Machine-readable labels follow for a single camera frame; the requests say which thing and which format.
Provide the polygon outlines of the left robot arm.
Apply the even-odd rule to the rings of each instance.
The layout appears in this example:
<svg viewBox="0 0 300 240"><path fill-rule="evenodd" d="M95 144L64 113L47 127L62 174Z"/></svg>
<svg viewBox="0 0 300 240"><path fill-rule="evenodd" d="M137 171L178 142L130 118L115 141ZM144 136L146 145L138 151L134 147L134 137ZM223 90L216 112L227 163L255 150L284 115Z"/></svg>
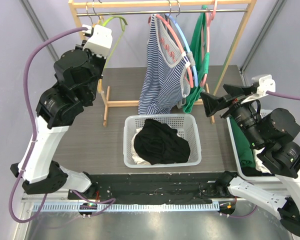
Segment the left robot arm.
<svg viewBox="0 0 300 240"><path fill-rule="evenodd" d="M35 118L37 140L26 168L22 162L10 167L15 177L23 178L22 188L28 195L68 189L90 200L98 191L98 184L87 172L69 170L53 160L76 116L93 105L98 81L103 76L106 57L95 54L86 44L87 40L83 40L54 63L56 83L39 98Z"/></svg>

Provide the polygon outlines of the lime green hanger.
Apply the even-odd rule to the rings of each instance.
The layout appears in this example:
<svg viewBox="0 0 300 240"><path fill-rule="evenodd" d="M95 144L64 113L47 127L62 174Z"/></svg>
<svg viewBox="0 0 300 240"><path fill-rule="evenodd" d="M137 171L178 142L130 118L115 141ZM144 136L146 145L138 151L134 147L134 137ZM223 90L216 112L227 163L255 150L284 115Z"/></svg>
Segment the lime green hanger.
<svg viewBox="0 0 300 240"><path fill-rule="evenodd" d="M105 62L105 66L104 66L105 68L108 67L108 64L110 63L110 60L111 60L116 48L118 47L118 44L120 43L120 41L121 41L125 31L126 31L126 28L128 26L128 22L121 15L111 15L108 18L105 18L104 16L100 15L100 16L98 16L97 22L93 24L94 27L96 25L100 25L100 26L103 26L103 27L108 27L109 23L113 22L114 20L119 21L120 34L118 34L117 36L114 36L114 38L113 38L113 42L111 44L110 52L109 52L109 55L108 55L108 57L106 59L106 62Z"/></svg>

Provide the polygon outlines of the black tank top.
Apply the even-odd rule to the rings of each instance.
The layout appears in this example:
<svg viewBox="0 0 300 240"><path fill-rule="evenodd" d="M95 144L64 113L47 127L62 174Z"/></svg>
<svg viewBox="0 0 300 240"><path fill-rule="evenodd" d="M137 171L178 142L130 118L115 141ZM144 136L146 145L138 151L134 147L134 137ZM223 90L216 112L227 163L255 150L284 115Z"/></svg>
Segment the black tank top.
<svg viewBox="0 0 300 240"><path fill-rule="evenodd" d="M169 125L148 118L145 120L144 126L142 128L164 128L166 126ZM169 141L167 138L164 139L164 137L160 136L159 134L155 133L153 136L151 136L150 133L142 134L141 131L135 138L134 147L141 158L152 164L153 162L158 163L163 162L164 160L166 160L167 162L176 161L176 163L186 163L191 152L189 144L188 146L181 148L180 145L177 146L176 140Z"/></svg>

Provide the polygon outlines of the yellow plastic hanger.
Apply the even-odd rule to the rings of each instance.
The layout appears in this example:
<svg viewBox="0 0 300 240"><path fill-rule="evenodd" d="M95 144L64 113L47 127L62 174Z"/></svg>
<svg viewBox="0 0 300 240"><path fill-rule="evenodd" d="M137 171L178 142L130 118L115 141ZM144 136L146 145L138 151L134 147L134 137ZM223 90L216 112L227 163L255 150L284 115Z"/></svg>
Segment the yellow plastic hanger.
<svg viewBox="0 0 300 240"><path fill-rule="evenodd" d="M86 10L86 14L88 15L89 12L88 12L88 3L86 2L85 4L85 10ZM93 0L92 1L92 10L93 10L93 13L94 14L97 14L96 11L95 11L95 1ZM91 25L92 25L92 28L94 28L96 25L101 25L104 21L104 17L103 16L97 16L98 17L98 21L96 23L94 23L92 17L89 15L88 16L90 21L91 21ZM98 85L97 85L97 91L99 94L102 94L104 93L104 89L103 89L103 86L102 86L102 79L99 79L98 81Z"/></svg>

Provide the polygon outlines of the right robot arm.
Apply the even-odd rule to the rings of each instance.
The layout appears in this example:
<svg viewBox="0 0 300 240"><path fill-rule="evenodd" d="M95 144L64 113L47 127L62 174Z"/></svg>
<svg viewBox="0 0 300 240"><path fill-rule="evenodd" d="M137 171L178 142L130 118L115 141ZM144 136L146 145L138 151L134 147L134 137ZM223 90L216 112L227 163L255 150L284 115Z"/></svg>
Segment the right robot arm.
<svg viewBox="0 0 300 240"><path fill-rule="evenodd" d="M276 108L265 117L260 114L260 98L268 89L261 83L251 86L224 84L226 95L200 94L205 114L213 116L226 109L222 118L231 116L263 165L285 186L288 196L259 188L238 175L225 171L217 180L216 193L246 199L275 216L282 226L300 237L300 146L294 142L300 132L295 117L284 108Z"/></svg>

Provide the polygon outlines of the pink hanger with striped top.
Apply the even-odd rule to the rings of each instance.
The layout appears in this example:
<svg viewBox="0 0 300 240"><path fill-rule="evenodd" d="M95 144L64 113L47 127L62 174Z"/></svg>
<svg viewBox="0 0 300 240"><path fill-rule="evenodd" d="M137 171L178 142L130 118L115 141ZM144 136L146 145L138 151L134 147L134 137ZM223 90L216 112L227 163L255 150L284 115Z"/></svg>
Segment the pink hanger with striped top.
<svg viewBox="0 0 300 240"><path fill-rule="evenodd" d="M175 88L189 91L191 66L186 49L167 15L154 13L148 18L149 36L146 46L146 74L142 90L151 92Z"/></svg>

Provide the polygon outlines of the blue striped tank top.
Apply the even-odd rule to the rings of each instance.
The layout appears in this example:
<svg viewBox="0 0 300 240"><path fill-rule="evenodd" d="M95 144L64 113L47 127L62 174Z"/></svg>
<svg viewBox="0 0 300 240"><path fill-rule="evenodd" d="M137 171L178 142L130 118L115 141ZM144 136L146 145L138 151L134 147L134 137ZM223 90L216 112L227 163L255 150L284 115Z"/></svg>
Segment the blue striped tank top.
<svg viewBox="0 0 300 240"><path fill-rule="evenodd" d="M191 91L190 62L159 14L150 17L147 68L138 101L139 115L169 114Z"/></svg>

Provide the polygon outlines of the white tank top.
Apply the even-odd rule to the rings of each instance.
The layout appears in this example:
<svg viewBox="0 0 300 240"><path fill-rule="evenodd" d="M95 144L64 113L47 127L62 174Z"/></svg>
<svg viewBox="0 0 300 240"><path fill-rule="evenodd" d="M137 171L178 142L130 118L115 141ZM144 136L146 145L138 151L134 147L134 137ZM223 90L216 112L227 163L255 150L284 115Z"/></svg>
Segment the white tank top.
<svg viewBox="0 0 300 240"><path fill-rule="evenodd" d="M150 127L150 126L146 126L146 127L143 127L143 128L138 128L136 130L136 133L132 137L132 140L131 140L131 155L132 155L132 159L134 160L134 163L137 164L137 165L171 165L171 164L177 163L176 160L173 160L173 161L164 160L164 161L159 161L157 163L155 163L155 162L151 163L151 162L146 161L143 158L141 158L138 155L138 153L136 152L136 149L135 149L135 139L136 139L137 135L140 132L143 135L144 134L150 134L151 136L153 136L154 134L159 134L160 137L164 137L164 140L165 139L168 139L169 141L170 140L172 140L172 141L176 140L177 146L180 146L182 149L185 146L188 146L188 143L183 138L181 138L178 135L178 133L175 133L175 130L170 128L168 125L164 128L162 128L162 127Z"/></svg>

